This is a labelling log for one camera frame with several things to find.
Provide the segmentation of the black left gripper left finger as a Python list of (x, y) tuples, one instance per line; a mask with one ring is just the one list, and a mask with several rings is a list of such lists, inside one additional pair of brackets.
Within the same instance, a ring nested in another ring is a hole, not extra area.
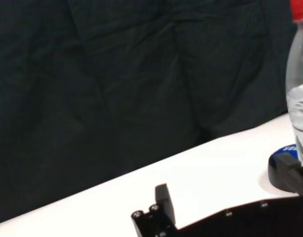
[(175, 213), (167, 185), (156, 186), (155, 204), (146, 213), (134, 211), (131, 220), (139, 237), (175, 237)]

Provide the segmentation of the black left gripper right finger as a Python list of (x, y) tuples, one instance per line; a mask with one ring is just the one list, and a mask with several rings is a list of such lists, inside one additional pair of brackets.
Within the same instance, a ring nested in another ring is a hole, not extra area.
[(289, 153), (276, 158), (276, 166), (283, 183), (294, 193), (303, 196), (303, 166)]

